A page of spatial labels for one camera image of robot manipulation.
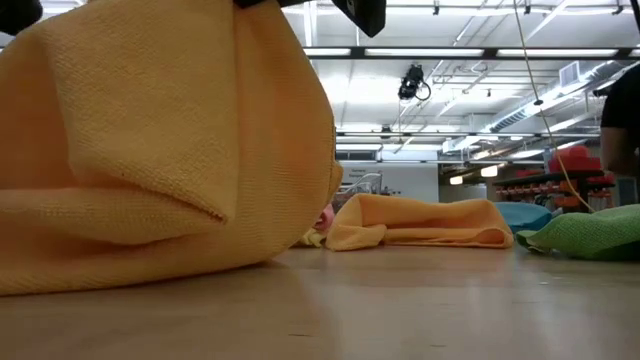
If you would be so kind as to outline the orange microfiber towel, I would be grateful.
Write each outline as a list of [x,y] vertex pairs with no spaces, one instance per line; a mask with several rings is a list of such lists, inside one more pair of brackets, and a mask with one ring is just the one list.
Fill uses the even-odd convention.
[[0,296],[268,260],[330,202],[334,151],[276,1],[89,0],[0,51]]
[[357,194],[336,214],[325,245],[351,251],[379,245],[508,249],[513,243],[500,211],[486,199],[426,203]]

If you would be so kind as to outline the pink microfiber towel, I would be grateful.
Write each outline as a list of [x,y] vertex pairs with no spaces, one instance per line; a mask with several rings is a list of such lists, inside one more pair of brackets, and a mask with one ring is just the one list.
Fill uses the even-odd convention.
[[331,203],[329,203],[323,209],[322,213],[320,214],[320,217],[314,224],[313,228],[317,232],[326,233],[330,229],[334,221],[334,217],[335,217],[335,212],[334,212],[333,206]]

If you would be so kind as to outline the yellow microfiber towel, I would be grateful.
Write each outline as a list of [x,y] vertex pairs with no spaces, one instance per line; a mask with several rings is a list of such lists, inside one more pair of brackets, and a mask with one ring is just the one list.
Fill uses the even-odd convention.
[[297,246],[321,248],[326,239],[324,232],[309,229],[296,243]]

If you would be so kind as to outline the blue microfiber towel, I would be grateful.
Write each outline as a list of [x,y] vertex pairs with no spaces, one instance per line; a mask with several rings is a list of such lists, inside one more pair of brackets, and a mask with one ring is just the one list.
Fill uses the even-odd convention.
[[546,207],[536,204],[495,202],[495,206],[513,233],[539,231],[552,220],[552,213]]

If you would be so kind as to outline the green microfiber towel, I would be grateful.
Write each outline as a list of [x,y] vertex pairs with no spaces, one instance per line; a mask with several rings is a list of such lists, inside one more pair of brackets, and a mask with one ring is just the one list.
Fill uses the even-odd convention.
[[590,261],[640,261],[640,204],[595,213],[568,213],[537,231],[515,234],[532,253]]

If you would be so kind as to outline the clear plastic bin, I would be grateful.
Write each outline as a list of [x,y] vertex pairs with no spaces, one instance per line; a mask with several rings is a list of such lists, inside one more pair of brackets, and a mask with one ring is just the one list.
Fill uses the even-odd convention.
[[352,183],[343,183],[333,197],[332,206],[338,212],[344,204],[357,194],[381,194],[383,175],[366,173]]

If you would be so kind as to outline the shelf with red bins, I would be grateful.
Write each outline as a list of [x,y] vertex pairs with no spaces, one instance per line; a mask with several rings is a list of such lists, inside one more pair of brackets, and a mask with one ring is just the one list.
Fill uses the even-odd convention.
[[544,165],[543,169],[517,170],[514,178],[497,181],[497,198],[565,213],[614,207],[615,179],[601,170],[600,160],[591,156],[585,146],[561,149]]

